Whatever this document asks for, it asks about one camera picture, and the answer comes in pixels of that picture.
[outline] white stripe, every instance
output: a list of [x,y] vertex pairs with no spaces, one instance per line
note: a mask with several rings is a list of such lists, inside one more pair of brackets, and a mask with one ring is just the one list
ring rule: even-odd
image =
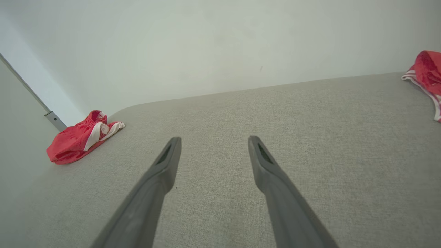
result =
[[84,150],[89,150],[98,140],[100,140],[100,134],[101,134],[101,125],[105,125],[102,122],[97,122],[95,126],[92,128],[92,131],[87,138],[86,146],[84,147]]
[[401,78],[405,78],[405,77],[413,77],[416,78],[415,74],[405,74],[404,76],[402,76]]
[[441,96],[438,96],[438,95],[435,95],[435,94],[432,94],[432,93],[430,93],[429,91],[427,91],[426,89],[424,89],[419,83],[418,83],[418,81],[416,81],[416,78],[414,78],[414,77],[412,77],[412,76],[410,76],[410,77],[406,77],[405,75],[403,76],[403,77],[401,77],[401,79],[402,80],[410,80],[410,81],[412,81],[412,83],[414,83],[414,84],[416,84],[416,85],[418,85],[418,87],[420,87],[423,91],[424,91],[424,93],[426,93],[430,98],[432,98],[432,100],[433,100],[433,102],[434,102],[434,104],[435,104],[435,120],[436,121],[440,121],[441,120],[441,110],[440,110],[440,102],[437,100],[437,98],[438,99],[441,99]]
[[122,122],[115,123],[112,126],[112,128],[110,129],[110,131],[107,133],[107,135],[104,136],[102,139],[100,139],[100,141],[110,138],[110,136],[114,135],[118,130],[125,128],[125,127],[126,127],[126,125],[124,125],[124,123],[122,123]]

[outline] red garment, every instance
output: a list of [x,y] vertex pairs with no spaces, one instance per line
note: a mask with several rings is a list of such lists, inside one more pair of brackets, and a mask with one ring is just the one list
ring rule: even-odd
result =
[[94,110],[82,122],[57,134],[46,152],[50,160],[58,165],[72,163],[89,154],[124,127],[122,122],[107,125],[107,115]]
[[418,85],[435,103],[435,120],[441,122],[441,53],[422,51],[401,77]]

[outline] gray fabric upholstery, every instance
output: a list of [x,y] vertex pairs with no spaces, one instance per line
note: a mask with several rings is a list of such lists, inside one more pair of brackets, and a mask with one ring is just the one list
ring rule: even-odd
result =
[[166,142],[182,137],[155,247],[275,247],[247,151],[258,135],[341,247],[439,247],[441,124],[401,73],[132,106],[126,128],[54,165],[2,220],[4,247],[87,247]]

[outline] white wall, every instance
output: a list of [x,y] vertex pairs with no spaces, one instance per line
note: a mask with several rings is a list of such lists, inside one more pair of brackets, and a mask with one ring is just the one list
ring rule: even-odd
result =
[[421,50],[441,50],[440,0],[8,2],[84,112],[405,71]]
[[67,126],[82,121],[88,112],[81,112],[77,108],[62,86],[54,81],[41,64],[41,60],[34,55],[32,49],[1,13],[0,34],[0,53],[45,105]]
[[46,148],[58,130],[44,115],[45,109],[0,60],[0,216],[54,166]]

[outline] couch cushion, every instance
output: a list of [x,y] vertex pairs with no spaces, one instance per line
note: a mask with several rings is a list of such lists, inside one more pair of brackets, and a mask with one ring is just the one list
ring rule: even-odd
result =
[[5,247],[87,247],[166,142],[182,137],[155,247],[275,247],[247,151],[258,135],[341,247],[441,244],[441,124],[402,73],[132,106],[126,128],[54,165],[2,221]]

